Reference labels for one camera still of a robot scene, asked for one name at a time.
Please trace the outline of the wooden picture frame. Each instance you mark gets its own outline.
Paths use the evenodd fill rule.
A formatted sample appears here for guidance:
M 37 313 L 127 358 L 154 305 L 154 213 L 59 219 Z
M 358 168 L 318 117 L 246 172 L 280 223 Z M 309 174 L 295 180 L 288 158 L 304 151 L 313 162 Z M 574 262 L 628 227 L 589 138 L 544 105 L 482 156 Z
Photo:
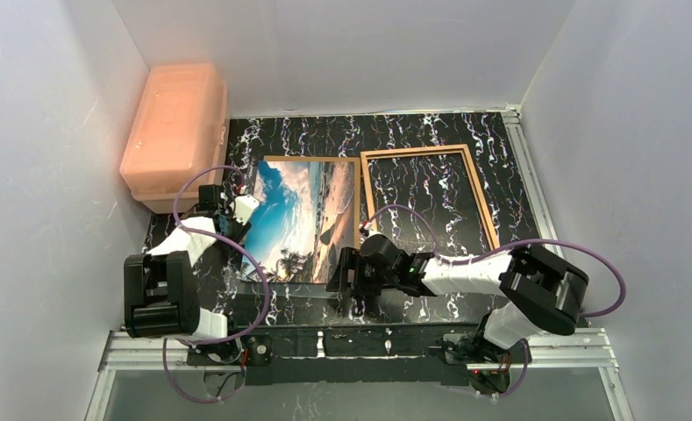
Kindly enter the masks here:
M 360 164 L 365 217 L 399 246 L 452 257 L 502 244 L 467 145 L 363 151 Z

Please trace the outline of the clear acrylic sheet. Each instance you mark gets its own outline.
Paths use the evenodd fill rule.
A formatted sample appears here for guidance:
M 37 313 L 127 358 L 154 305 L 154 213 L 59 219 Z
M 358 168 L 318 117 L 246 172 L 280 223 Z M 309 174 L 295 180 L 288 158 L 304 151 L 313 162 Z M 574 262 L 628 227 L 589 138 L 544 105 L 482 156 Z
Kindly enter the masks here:
M 341 293 L 327 291 L 326 285 L 319 283 L 274 282 L 269 283 L 268 288 L 271 298 L 275 297 L 280 301 L 291 298 L 305 298 L 335 300 L 338 302 L 343 298 Z M 236 289 L 239 296 L 252 295 L 259 298 L 265 296 L 260 282 L 239 282 Z

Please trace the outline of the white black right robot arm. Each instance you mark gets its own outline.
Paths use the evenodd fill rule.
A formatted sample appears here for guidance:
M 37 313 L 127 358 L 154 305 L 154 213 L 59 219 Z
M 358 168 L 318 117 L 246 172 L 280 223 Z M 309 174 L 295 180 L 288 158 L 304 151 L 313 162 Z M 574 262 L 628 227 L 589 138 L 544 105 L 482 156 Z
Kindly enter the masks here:
M 505 296 L 508 303 L 487 314 L 463 342 L 469 352 L 499 355 L 538 332 L 573 334 L 588 285 L 585 272 L 539 239 L 486 255 L 448 258 L 408 253 L 373 233 L 360 247 L 341 250 L 326 289 L 355 296 L 379 296 L 385 289 L 408 296 Z

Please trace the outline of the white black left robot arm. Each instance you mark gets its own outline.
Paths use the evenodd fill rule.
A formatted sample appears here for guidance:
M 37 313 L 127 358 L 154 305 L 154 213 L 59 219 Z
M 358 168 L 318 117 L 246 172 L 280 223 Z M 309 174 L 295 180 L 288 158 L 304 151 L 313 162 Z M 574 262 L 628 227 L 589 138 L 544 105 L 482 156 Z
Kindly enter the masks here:
M 158 246 L 125 259 L 124 325 L 130 337 L 199 341 L 228 335 L 227 316 L 200 304 L 194 266 L 220 236 L 239 244 L 259 206 L 250 194 L 231 199 L 219 185 L 202 185 L 198 203 L 179 215 L 190 232 L 177 227 Z

